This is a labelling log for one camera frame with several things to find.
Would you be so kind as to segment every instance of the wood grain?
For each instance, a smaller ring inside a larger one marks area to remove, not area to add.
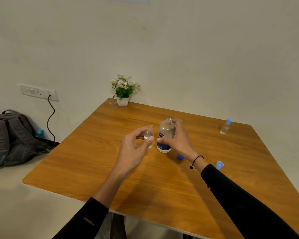
[[[299,233],[299,193],[255,130],[224,121],[143,104],[110,105],[107,99],[24,179],[23,183],[87,201],[111,171],[120,141],[135,128],[180,117],[193,146],[211,164],[282,217]],[[175,151],[156,144],[120,187],[111,209],[208,238],[241,238],[205,182]]]

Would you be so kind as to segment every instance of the wall socket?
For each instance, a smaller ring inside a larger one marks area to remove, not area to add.
[[[36,98],[41,98],[48,100],[49,95],[51,101],[59,101],[56,91],[53,89],[45,89],[45,88],[40,88],[36,87],[33,85],[26,85],[26,84],[18,84],[18,86],[21,89],[21,93],[26,96],[33,96]]]

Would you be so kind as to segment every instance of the potted plant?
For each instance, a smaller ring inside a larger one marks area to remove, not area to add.
[[[131,80],[131,77],[124,77],[123,75],[117,75],[116,79],[111,80],[112,87],[115,90],[117,104],[119,106],[127,106],[129,96],[140,87],[135,81]]]

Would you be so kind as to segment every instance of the bracelet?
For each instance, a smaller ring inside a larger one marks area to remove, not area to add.
[[[198,159],[199,157],[202,157],[202,158],[204,158],[202,155],[199,155],[197,158],[195,158],[195,160],[194,160],[194,162],[192,163],[192,165],[191,165],[191,166],[189,166],[189,168],[190,168],[190,169],[196,169],[196,168],[193,168],[193,165],[194,165],[194,163],[195,163],[196,159]]]

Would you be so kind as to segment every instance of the backpack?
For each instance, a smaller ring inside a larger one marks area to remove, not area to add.
[[[35,130],[25,115],[7,111],[11,110],[0,114],[0,166],[25,163],[50,148],[34,137]]]

